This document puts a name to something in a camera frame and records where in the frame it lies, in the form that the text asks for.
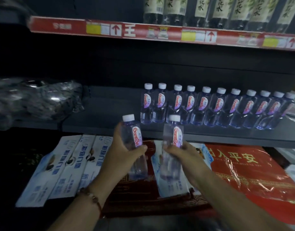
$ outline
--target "hand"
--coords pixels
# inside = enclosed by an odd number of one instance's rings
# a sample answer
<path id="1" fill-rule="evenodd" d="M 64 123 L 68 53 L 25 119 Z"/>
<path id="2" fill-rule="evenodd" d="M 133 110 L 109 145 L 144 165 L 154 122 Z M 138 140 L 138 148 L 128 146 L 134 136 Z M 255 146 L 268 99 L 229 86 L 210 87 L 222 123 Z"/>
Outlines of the hand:
<path id="1" fill-rule="evenodd" d="M 183 142 L 181 148 L 170 145 L 169 147 L 164 146 L 163 149 L 180 160 L 188 181 L 192 186 L 200 190 L 200 179 L 204 176 L 204 172 L 210 170 L 210 168 L 206 165 L 196 148 L 188 142 Z"/>
<path id="2" fill-rule="evenodd" d="M 136 149 L 129 151 L 125 147 L 121 137 L 121 125 L 120 122 L 114 130 L 113 142 L 106 154 L 99 174 L 107 176 L 108 180 L 113 180 L 117 184 L 129 171 L 136 159 L 147 150 L 146 145 L 137 147 Z"/>

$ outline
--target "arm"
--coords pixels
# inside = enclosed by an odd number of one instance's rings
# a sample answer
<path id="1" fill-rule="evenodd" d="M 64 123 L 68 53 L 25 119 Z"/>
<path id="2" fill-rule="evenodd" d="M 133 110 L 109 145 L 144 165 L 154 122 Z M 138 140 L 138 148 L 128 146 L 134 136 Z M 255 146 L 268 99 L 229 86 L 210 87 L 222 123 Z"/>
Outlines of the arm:
<path id="1" fill-rule="evenodd" d="M 213 173 L 195 147 L 184 142 L 183 148 L 169 146 L 165 150 L 180 159 L 191 185 L 205 196 L 233 231 L 291 230 Z"/>
<path id="2" fill-rule="evenodd" d="M 98 197 L 101 207 L 116 184 L 129 172 L 136 159 L 143 155 L 147 146 L 128 151 L 124 146 L 119 123 L 114 131 L 113 142 L 104 159 L 98 176 L 88 186 Z M 91 231 L 100 215 L 99 208 L 86 195 L 80 194 L 50 226 L 48 231 Z"/>

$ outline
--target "shelf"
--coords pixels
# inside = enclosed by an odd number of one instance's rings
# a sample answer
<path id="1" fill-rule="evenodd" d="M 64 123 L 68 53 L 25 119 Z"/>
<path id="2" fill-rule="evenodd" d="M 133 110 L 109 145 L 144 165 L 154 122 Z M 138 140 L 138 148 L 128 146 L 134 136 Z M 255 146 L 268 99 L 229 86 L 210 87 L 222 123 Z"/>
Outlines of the shelf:
<path id="1" fill-rule="evenodd" d="M 185 42 L 295 51 L 295 35 L 32 16 L 36 33 Z"/>
<path id="2" fill-rule="evenodd" d="M 91 98 L 85 99 L 85 111 L 67 118 L 64 132 L 112 135 L 122 116 L 134 113 L 140 119 L 141 89 L 91 87 Z M 162 139 L 163 124 L 141 124 L 144 138 Z M 295 123 L 284 119 L 274 130 L 184 126 L 184 139 L 193 142 L 215 142 L 265 147 L 295 148 Z"/>

